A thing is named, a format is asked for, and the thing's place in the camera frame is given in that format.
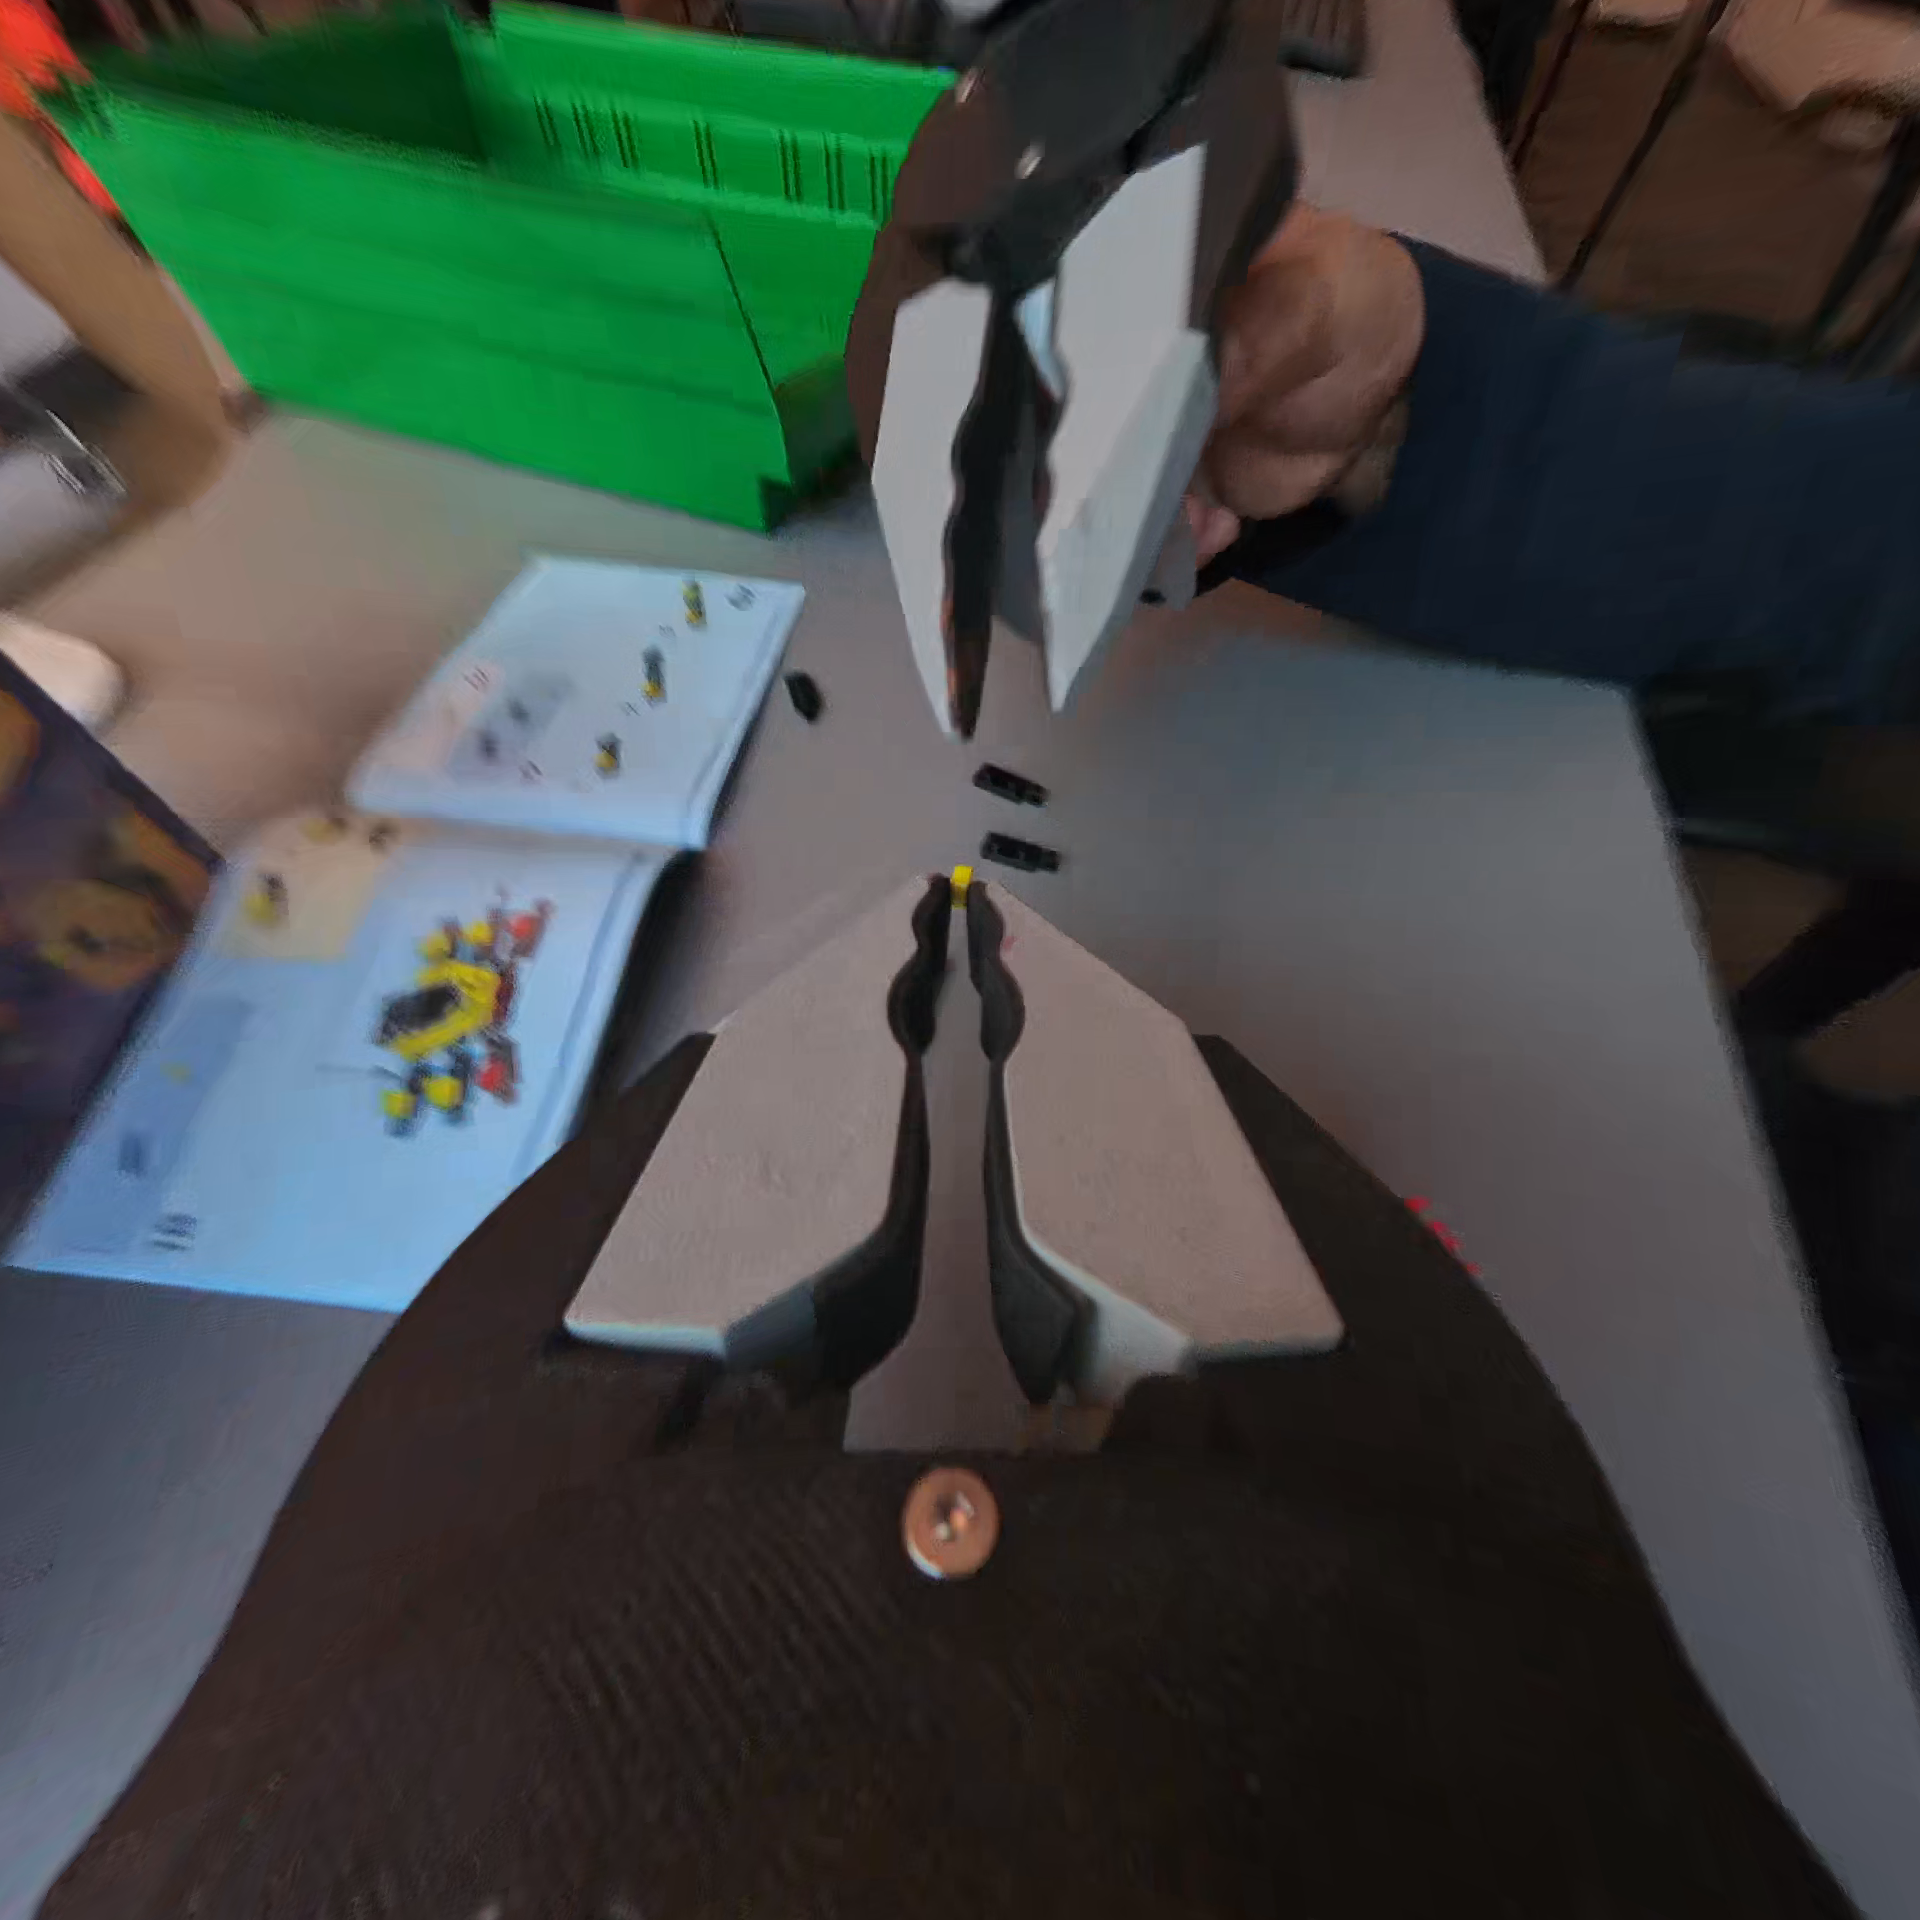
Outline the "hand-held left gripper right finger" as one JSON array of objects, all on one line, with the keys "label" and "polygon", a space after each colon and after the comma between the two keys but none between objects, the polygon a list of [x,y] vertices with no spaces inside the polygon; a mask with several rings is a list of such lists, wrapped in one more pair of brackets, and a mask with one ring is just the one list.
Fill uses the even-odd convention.
[{"label": "hand-held left gripper right finger", "polygon": [[967,896],[988,1064],[994,1327],[1036,1406],[1320,1355],[1347,1323],[1198,1037],[987,882]]}]

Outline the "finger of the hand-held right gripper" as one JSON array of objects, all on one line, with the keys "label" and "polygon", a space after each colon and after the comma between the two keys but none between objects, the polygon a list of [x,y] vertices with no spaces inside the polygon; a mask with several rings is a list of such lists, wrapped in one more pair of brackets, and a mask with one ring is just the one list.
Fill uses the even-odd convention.
[{"label": "finger of the hand-held right gripper", "polygon": [[1192,582],[1178,524],[1218,396],[1211,336],[1191,311],[1208,157],[1189,145],[1131,174],[1050,284],[1061,394],[1034,557],[1056,713],[1142,594]]},{"label": "finger of the hand-held right gripper", "polygon": [[978,732],[996,628],[1041,632],[1041,381],[1005,299],[939,282],[896,311],[873,468],[881,536],[932,716]]}]

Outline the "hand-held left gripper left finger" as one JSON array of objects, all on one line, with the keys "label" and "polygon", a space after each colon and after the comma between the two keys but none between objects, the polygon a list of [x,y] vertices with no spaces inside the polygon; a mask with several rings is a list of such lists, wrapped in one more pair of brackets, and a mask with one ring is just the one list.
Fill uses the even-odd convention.
[{"label": "hand-held left gripper left finger", "polygon": [[706,1037],[565,1307],[592,1346],[848,1389],[921,1298],[953,887],[907,882]]}]

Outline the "lego instruction booklet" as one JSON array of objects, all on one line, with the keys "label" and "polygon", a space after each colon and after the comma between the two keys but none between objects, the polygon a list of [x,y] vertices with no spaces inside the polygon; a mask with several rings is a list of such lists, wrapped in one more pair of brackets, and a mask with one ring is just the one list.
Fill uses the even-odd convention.
[{"label": "lego instruction booklet", "polygon": [[568,1139],[804,585],[538,554],[221,870],[4,1266],[399,1311]]}]

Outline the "purple lego set box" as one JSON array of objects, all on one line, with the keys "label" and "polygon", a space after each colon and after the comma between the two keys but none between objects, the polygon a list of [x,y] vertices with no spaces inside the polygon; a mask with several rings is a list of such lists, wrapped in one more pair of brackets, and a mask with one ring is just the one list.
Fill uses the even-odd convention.
[{"label": "purple lego set box", "polygon": [[176,970],[223,857],[2,662],[2,1241]]}]

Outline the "person's right hand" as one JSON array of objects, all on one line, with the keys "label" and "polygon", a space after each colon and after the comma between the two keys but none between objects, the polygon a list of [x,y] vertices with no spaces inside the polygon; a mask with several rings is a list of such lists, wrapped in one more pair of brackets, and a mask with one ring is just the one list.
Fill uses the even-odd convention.
[{"label": "person's right hand", "polygon": [[1220,311],[1212,431],[1186,496],[1200,562],[1260,521],[1383,504],[1426,327],[1402,240],[1347,211],[1288,209]]}]

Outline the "green plastic bin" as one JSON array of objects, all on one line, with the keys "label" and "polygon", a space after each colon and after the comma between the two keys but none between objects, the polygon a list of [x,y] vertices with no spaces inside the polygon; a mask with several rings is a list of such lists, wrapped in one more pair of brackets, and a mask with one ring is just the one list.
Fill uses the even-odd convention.
[{"label": "green plastic bin", "polygon": [[99,54],[48,111],[254,394],[769,529],[951,67],[573,6]]}]

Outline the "brown wooden furniture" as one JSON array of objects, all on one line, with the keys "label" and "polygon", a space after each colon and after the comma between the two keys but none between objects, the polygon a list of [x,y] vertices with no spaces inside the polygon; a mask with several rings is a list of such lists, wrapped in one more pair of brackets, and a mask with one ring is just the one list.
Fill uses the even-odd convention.
[{"label": "brown wooden furniture", "polygon": [[1729,362],[1916,365],[1916,4],[1455,4],[1549,286]]}]

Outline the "person's dark clothed body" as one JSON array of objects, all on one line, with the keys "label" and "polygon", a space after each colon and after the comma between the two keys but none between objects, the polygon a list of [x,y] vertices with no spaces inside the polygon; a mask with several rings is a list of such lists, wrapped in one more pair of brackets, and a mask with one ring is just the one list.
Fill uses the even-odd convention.
[{"label": "person's dark clothed body", "polygon": [[1818,790],[1860,733],[1791,717],[1750,676],[1680,676],[1636,697],[1684,845],[1836,883],[1836,899],[1732,994],[1732,1027],[1889,1522],[1916,1523],[1916,1098],[1822,1085],[1805,1043],[1916,982],[1916,830],[1851,823]]}]

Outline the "wooden clipboard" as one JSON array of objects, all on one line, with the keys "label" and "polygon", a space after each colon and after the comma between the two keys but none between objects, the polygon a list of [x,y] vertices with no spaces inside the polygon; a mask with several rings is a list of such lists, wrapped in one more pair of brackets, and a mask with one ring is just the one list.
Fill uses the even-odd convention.
[{"label": "wooden clipboard", "polygon": [[180,286],[2,128],[4,601],[199,502],[246,448],[253,392]]}]

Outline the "white rounded board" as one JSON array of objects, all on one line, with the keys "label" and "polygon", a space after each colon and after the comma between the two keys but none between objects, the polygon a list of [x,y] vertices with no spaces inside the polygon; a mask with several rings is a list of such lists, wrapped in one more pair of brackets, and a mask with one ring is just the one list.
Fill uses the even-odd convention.
[{"label": "white rounded board", "polygon": [[111,728],[128,702],[128,673],[95,640],[4,612],[2,654],[95,736]]}]

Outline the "orange red patterned object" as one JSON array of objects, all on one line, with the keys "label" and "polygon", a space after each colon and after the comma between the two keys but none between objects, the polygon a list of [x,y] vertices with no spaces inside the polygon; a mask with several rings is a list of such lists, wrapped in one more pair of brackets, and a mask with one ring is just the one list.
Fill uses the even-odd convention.
[{"label": "orange red patterned object", "polygon": [[86,80],[86,66],[47,1],[2,1],[2,111],[20,121],[69,186],[111,221],[121,208],[89,162],[47,109],[67,84]]}]

